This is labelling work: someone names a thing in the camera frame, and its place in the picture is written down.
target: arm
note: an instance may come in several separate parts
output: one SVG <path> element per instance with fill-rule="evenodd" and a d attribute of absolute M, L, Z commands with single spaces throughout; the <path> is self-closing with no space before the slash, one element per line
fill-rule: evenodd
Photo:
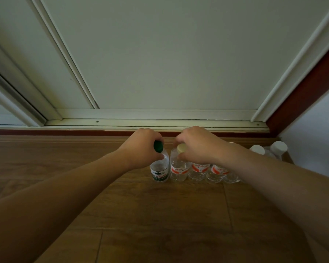
<path fill-rule="evenodd" d="M 113 181 L 162 159 L 155 140 L 139 129 L 118 150 L 0 200 L 0 262 L 33 262 Z"/>
<path fill-rule="evenodd" d="M 176 138 L 185 142 L 182 160 L 213 163 L 239 175 L 329 250 L 329 177 L 259 155 L 192 127 Z"/>

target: hand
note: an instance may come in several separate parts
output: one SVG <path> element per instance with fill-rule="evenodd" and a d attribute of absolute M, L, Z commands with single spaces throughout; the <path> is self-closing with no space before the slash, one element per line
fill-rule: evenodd
<path fill-rule="evenodd" d="M 174 146 L 187 145 L 187 150 L 179 154 L 179 159 L 199 164 L 220 162 L 222 151 L 230 144 L 202 127 L 193 126 L 183 130 L 175 138 Z"/>
<path fill-rule="evenodd" d="M 161 153 L 154 150 L 154 141 L 164 143 L 160 133 L 149 128 L 136 130 L 117 151 L 122 153 L 129 163 L 131 169 L 139 169 L 149 166 L 154 161 L 163 159 Z"/>

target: green bottle cap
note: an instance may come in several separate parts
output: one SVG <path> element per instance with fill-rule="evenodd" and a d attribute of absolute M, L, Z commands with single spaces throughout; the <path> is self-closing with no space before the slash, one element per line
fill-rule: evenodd
<path fill-rule="evenodd" d="M 163 151 L 163 143 L 159 140 L 155 140 L 154 150 L 156 150 L 156 152 L 158 152 L 158 153 L 161 153 Z"/>

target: red-brown baseboard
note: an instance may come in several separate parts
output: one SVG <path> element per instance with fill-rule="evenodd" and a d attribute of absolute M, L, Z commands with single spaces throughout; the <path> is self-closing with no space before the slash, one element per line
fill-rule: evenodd
<path fill-rule="evenodd" d="M 0 129 L 0 135 L 11 136 L 130 136 L 134 131 L 105 130 L 49 130 L 49 129 Z M 159 132 L 162 136 L 177 136 L 180 132 Z M 218 137 L 275 137 L 270 133 L 259 132 L 213 132 Z"/>

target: wooden door frame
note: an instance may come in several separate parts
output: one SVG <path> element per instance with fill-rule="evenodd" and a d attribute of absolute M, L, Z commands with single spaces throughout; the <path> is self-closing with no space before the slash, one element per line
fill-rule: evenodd
<path fill-rule="evenodd" d="M 329 51 L 267 120 L 271 136 L 278 136 L 327 91 L 329 91 Z"/>

